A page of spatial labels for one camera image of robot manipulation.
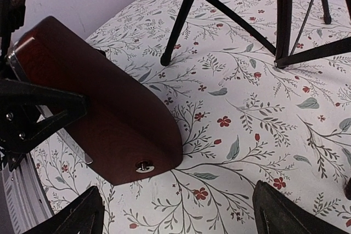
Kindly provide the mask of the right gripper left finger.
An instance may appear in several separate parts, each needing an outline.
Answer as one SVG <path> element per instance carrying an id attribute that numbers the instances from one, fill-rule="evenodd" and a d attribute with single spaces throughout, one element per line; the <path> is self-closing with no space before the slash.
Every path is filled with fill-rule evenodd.
<path id="1" fill-rule="evenodd" d="M 93 233 L 102 234 L 104 205 L 96 186 L 91 186 L 48 220 L 25 231 L 31 233 Z"/>

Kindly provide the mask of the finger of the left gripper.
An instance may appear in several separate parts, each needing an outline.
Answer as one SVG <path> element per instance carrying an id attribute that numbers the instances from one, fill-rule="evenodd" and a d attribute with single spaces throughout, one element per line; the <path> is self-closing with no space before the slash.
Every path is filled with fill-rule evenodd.
<path id="1" fill-rule="evenodd" d="M 87 114 L 88 98 L 15 80 L 1 80 L 1 149 L 26 154 Z"/>

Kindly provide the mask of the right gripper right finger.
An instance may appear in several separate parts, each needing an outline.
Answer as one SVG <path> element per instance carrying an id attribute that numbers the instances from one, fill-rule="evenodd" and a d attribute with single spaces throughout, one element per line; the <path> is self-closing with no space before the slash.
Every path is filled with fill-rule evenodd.
<path id="1" fill-rule="evenodd" d="M 252 202 L 259 234 L 346 233 L 305 211 L 267 182 L 261 180 L 256 183 Z"/>

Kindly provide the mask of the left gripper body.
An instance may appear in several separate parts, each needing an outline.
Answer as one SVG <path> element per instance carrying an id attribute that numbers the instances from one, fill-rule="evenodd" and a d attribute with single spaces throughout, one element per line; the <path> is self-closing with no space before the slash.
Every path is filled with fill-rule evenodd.
<path id="1" fill-rule="evenodd" d="M 24 25 L 26 0 L 1 0 L 1 60 L 7 55 L 11 35 Z"/>

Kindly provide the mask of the brown metronome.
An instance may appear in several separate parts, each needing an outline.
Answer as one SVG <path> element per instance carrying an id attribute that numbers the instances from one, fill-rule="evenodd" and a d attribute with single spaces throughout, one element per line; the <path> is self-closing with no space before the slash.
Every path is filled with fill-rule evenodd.
<path id="1" fill-rule="evenodd" d="M 88 98 L 87 114 L 66 131 L 109 183 L 149 178 L 181 164 L 182 137 L 163 102 L 56 18 L 26 32 L 8 61 L 22 81 Z"/>

